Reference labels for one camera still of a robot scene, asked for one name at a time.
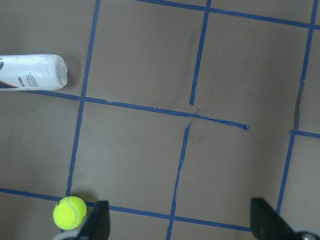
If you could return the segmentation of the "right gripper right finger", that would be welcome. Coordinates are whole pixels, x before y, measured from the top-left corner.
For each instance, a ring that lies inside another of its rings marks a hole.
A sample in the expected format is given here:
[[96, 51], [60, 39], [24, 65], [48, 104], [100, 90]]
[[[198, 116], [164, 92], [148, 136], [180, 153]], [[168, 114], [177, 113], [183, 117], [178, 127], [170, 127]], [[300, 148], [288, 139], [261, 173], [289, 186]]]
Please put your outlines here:
[[319, 235], [293, 230], [262, 197], [250, 200], [250, 229], [256, 240], [318, 240]]

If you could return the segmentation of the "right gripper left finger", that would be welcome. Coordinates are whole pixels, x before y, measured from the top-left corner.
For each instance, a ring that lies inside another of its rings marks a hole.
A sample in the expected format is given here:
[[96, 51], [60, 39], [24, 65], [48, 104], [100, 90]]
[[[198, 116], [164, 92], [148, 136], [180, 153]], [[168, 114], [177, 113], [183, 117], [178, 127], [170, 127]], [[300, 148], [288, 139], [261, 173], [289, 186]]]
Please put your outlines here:
[[79, 230], [57, 234], [54, 240], [108, 240], [111, 233], [110, 206], [108, 200], [99, 200]]

